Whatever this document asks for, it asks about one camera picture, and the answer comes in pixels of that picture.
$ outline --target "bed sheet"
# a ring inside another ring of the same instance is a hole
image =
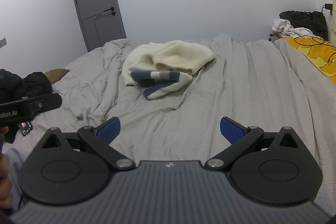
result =
[[[139,87],[124,86],[122,64],[136,47],[127,39],[75,60],[53,85],[63,98],[61,108],[36,117],[34,130],[26,137],[18,134],[12,147],[30,152],[51,126],[75,132],[117,116],[121,132],[111,146],[137,163],[204,163],[230,145],[219,129],[223,116],[265,131],[291,126],[323,171],[316,202],[335,213],[336,86],[283,39],[243,43],[220,35],[186,42],[209,47],[216,59],[188,86],[152,101]]]

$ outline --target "blue gripper pad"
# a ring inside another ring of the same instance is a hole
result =
[[[96,136],[110,144],[120,133],[120,120],[113,117],[96,128]]]
[[[231,144],[234,144],[245,136],[244,127],[240,124],[234,124],[231,119],[223,117],[220,121],[220,132]]]

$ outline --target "triangular cutout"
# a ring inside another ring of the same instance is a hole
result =
[[[298,148],[299,146],[296,144],[295,140],[293,139],[292,135],[289,133],[286,133],[280,143],[280,146],[286,146],[286,147],[293,147]]]
[[[56,134],[52,134],[46,140],[42,148],[52,148],[52,147],[58,147],[58,146],[61,146],[61,143],[58,137],[56,136]]]

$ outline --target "orange patterned fabric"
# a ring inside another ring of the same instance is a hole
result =
[[[336,85],[336,48],[333,45],[317,37],[290,37],[286,40]]]

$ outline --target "black plug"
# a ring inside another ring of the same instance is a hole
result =
[[[330,14],[333,14],[333,5],[331,3],[326,3],[325,5],[326,10],[330,10]]]

